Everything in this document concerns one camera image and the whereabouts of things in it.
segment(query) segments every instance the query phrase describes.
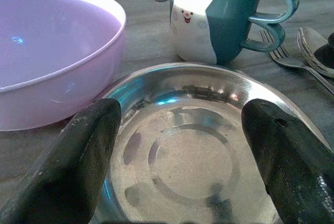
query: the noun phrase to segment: ceramic mug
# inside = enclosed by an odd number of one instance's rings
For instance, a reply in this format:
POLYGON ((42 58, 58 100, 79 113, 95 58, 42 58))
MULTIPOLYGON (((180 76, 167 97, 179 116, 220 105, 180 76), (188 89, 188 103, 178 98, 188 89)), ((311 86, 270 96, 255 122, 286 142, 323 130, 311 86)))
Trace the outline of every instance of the ceramic mug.
POLYGON ((284 0, 283 14, 256 11, 259 0, 171 0, 172 41, 177 54, 186 61, 225 64, 242 48, 270 52, 285 37, 280 22, 298 8, 299 0, 284 0), (273 44, 247 38, 252 23, 273 37, 273 44))

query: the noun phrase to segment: pink plastic bowl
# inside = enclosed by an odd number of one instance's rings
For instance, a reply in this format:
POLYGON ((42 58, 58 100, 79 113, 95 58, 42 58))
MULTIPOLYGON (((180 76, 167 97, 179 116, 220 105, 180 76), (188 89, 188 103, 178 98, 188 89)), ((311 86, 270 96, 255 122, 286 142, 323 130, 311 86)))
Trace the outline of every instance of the pink plastic bowl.
POLYGON ((0 0, 0 130, 48 125, 88 105, 120 64, 114 0, 0 0))

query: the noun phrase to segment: gray countertop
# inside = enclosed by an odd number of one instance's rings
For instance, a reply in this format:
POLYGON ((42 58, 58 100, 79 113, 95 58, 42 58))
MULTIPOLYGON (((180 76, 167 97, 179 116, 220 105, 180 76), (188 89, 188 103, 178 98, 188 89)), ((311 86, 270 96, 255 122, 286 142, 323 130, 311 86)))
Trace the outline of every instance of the gray countertop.
MULTIPOLYGON (((138 69, 166 62, 182 61, 171 47, 169 2, 154 0, 116 0, 127 13, 126 45, 117 78, 138 69)), ((296 14, 282 23, 285 47, 301 56, 296 42, 297 29, 309 26, 325 38, 334 32, 334 0, 300 0, 296 14)), ((281 0, 261 0, 259 11, 281 13, 281 0)), ((259 28, 252 26, 249 37, 260 39, 259 28)), ((334 148, 334 97, 309 73, 274 63, 268 54, 243 50, 227 65, 264 82, 289 97, 318 126, 334 148)), ((68 120, 53 125, 17 132, 0 132, 0 206, 15 193, 15 186, 39 153, 53 141, 68 120)))

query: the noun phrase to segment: stainless steel bowl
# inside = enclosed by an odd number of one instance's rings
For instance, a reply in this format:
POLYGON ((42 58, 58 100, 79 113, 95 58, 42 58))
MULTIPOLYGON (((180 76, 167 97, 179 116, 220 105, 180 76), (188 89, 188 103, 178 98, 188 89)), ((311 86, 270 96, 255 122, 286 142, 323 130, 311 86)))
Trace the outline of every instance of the stainless steel bowl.
POLYGON ((122 122, 93 223, 276 223, 241 126, 243 105, 274 102, 316 126, 280 92, 222 67, 163 64, 118 81, 122 122))

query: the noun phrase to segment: spoon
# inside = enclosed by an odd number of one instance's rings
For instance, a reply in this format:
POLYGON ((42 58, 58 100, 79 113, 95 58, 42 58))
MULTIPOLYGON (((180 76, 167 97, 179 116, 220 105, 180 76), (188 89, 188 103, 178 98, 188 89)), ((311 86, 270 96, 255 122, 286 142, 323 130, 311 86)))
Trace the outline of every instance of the spoon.
POLYGON ((328 41, 310 27, 300 27, 297 43, 308 64, 320 74, 334 78, 334 33, 328 41))

